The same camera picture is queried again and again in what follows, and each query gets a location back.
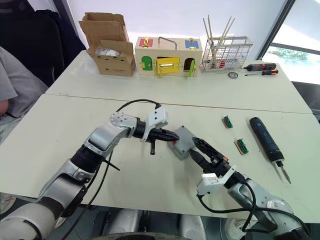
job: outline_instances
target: black screwdriver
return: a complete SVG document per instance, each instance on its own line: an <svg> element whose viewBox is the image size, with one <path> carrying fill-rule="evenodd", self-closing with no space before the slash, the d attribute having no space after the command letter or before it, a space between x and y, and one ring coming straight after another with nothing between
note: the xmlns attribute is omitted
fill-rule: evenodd
<svg viewBox="0 0 320 240"><path fill-rule="evenodd" d="M264 71L264 70L273 70L277 67L275 63L264 63L264 64L249 64L245 66L243 69L247 69L248 71Z"/></svg>
<svg viewBox="0 0 320 240"><path fill-rule="evenodd" d="M273 138L270 136L264 123L258 117L251 118L249 122L254 133L256 134L260 143L262 144L263 149L269 160L273 164L276 164L279 168L281 168L281 171L285 179L287 179L287 181L291 184L290 177L286 170L284 170L284 155L280 151L279 147L277 146Z"/></svg>
<svg viewBox="0 0 320 240"><path fill-rule="evenodd" d="M267 71L262 71L261 73L254 73L254 74L246 74L245 76L250 76L250 75L276 75L278 74L279 71L277 69L275 70L267 70Z"/></svg>

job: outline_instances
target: green foliage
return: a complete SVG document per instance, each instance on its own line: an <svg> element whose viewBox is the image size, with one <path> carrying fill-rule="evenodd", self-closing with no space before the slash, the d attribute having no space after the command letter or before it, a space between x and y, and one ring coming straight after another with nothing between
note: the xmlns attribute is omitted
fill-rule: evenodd
<svg viewBox="0 0 320 240"><path fill-rule="evenodd" d="M295 51L291 49L277 47L275 51L268 51L271 54L275 54L280 58L285 59L286 62L297 63L305 62L308 60L308 53L303 51Z"/></svg>

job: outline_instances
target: cardboard box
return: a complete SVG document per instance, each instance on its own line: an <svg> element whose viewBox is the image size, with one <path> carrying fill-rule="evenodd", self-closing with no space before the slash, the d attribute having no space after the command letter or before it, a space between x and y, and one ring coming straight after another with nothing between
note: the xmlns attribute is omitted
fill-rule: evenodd
<svg viewBox="0 0 320 240"><path fill-rule="evenodd" d="M100 40L129 42L124 16L104 12L86 12L79 21L89 46Z"/></svg>
<svg viewBox="0 0 320 240"><path fill-rule="evenodd" d="M98 45L103 48L116 50L120 52L120 56L96 55ZM87 53L95 61L101 74L128 77L133 75L136 62L134 58L134 46L131 42L100 40L98 45L90 46Z"/></svg>

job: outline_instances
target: green door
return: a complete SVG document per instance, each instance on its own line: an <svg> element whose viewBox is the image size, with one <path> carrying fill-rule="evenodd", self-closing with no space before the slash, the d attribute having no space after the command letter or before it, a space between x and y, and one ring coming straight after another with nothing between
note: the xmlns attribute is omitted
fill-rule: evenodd
<svg viewBox="0 0 320 240"><path fill-rule="evenodd" d="M141 58L142 62L142 70L144 71L152 71L152 60L149 56L143 56Z"/></svg>

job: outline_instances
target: white table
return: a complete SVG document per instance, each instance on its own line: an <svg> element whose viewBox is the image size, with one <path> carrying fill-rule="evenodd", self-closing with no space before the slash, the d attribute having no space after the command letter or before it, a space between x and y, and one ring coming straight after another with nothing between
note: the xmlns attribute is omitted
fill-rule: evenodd
<svg viewBox="0 0 320 240"><path fill-rule="evenodd" d="M82 145L88 135L123 102L45 94L0 146L0 192L36 197L43 184ZM285 199L307 223L320 223L316 181L320 168L320 126L311 114L164 105L169 115L168 130L186 126L237 165L237 169L272 194ZM142 120L154 109L150 103L134 103L124 109ZM226 129L221 118L228 115L234 128ZM260 117L285 157L284 166L292 184L267 160L249 126ZM249 153L240 155L234 140L242 138ZM109 169L95 205L144 209L202 216L243 218L247 212L211 214L196 197L201 168L190 157L180 161L165 142L157 141L156 155L150 144L139 139L122 139L112 162L121 171ZM88 203L100 183L101 167L95 183L84 198ZM239 205L221 188L204 197L214 209Z"/></svg>
<svg viewBox="0 0 320 240"><path fill-rule="evenodd" d="M246 64L262 63L249 61ZM82 51L47 94L131 101L151 99L160 103L311 114L311 110L281 70L278 75L244 76L226 73L199 73L198 77L101 75L95 62Z"/></svg>

